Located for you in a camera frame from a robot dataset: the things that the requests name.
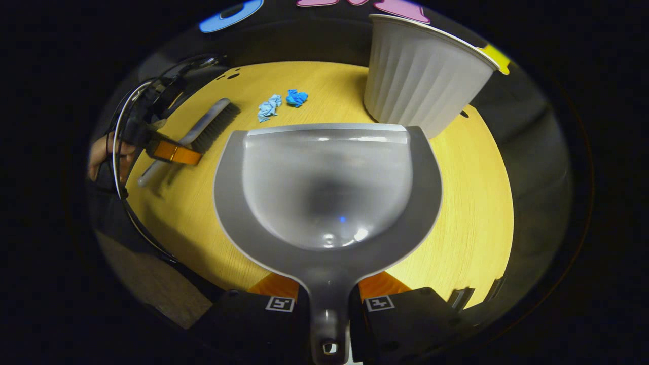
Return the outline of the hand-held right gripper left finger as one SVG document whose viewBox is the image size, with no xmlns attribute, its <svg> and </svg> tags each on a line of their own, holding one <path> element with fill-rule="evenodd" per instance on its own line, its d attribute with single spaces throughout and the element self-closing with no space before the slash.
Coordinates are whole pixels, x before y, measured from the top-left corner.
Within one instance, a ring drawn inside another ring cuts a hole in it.
<svg viewBox="0 0 649 365">
<path fill-rule="evenodd" d="M 250 289 L 223 293 L 195 324 L 215 364 L 311 363 L 308 295 L 271 273 Z"/>
</svg>

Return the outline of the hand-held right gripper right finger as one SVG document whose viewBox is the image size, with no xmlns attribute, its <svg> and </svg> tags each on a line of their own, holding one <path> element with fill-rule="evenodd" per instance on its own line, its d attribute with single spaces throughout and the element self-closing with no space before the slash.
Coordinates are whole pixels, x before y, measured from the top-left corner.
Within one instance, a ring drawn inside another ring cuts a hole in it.
<svg viewBox="0 0 649 365">
<path fill-rule="evenodd" d="M 436 363 L 472 324 L 431 288 L 410 289 L 381 272 L 350 294 L 352 363 Z"/>
</svg>

